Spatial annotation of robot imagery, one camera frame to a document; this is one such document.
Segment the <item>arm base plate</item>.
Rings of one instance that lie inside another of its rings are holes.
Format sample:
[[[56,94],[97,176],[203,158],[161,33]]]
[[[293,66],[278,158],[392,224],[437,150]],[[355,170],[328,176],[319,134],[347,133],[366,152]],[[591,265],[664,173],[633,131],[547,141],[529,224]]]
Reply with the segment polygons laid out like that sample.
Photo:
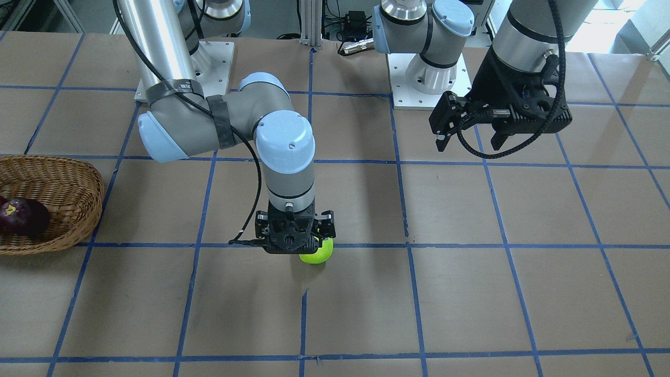
[[[174,60],[174,53],[168,48],[175,43],[164,43],[157,38],[137,41],[144,53],[158,72],[165,79],[177,79],[186,67],[186,60]],[[204,96],[224,95],[228,92],[230,71],[235,54],[235,44],[232,41],[200,41],[198,50],[189,56],[193,73],[189,78],[196,79],[203,89]],[[148,104],[147,90],[158,84],[159,80],[143,61],[139,60],[140,81],[136,89],[135,100]]]
[[[446,91],[465,96],[471,90],[463,55],[447,69],[429,66],[416,53],[390,53],[387,63],[395,109],[429,110]]]

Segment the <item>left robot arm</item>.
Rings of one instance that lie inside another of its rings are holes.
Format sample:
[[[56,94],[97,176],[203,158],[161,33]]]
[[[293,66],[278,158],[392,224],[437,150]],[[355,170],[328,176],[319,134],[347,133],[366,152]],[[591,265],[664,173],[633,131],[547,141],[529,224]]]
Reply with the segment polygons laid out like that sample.
[[[411,53],[411,85],[440,97],[429,116],[438,151],[455,136],[476,157],[498,159],[573,121],[565,45],[595,5],[512,1],[463,96],[450,90],[448,79],[475,25],[465,3],[381,1],[373,10],[373,40],[380,53]]]

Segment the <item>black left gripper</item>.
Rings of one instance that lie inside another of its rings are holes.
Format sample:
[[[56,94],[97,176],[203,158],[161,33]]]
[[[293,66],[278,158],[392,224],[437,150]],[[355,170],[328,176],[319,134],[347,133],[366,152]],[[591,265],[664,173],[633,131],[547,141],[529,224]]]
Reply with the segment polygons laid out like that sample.
[[[489,109],[509,110],[510,116],[493,123],[490,143],[495,151],[519,151],[529,145],[527,134],[543,125],[554,98],[546,85],[559,86],[560,58],[553,54],[541,58],[540,72],[522,72],[505,64],[489,48],[472,83],[467,98],[452,91],[442,93],[429,115],[429,126],[436,135],[438,152],[444,152],[450,139],[484,121]]]

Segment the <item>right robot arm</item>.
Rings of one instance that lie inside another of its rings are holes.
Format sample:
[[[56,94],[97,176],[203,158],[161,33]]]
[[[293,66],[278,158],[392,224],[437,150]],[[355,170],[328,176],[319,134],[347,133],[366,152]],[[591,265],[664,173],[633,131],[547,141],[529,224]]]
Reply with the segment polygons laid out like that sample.
[[[315,211],[312,126],[277,77],[255,72],[229,93],[211,64],[197,58],[198,39],[187,46],[173,1],[114,1],[113,7],[141,67],[149,110],[138,127],[149,155],[169,162],[244,144],[269,203],[265,212],[256,210],[256,193],[244,222],[254,223],[254,238],[242,239],[241,230],[229,243],[298,254],[304,262],[327,260],[337,233],[333,212]]]

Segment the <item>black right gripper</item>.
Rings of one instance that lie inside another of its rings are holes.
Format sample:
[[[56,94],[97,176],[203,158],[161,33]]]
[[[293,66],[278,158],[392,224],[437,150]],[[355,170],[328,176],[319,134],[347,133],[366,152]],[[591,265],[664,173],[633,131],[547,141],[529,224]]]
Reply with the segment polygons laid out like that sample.
[[[269,205],[254,214],[254,245],[270,254],[314,254],[323,239],[337,236],[334,212],[315,215],[315,205],[301,212],[286,212]]]

